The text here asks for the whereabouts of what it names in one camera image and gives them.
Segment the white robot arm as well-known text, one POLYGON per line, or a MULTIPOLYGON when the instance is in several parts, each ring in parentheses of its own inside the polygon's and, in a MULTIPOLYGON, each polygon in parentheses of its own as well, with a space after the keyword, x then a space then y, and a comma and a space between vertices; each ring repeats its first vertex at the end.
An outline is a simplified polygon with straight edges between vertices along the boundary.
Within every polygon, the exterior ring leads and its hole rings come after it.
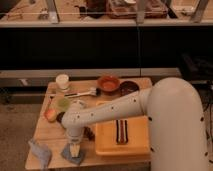
POLYGON ((154 86, 87 109, 69 108, 62 118, 78 144, 90 124, 136 117, 149 119, 152 171, 209 171, 204 112, 197 90, 169 77, 154 86))

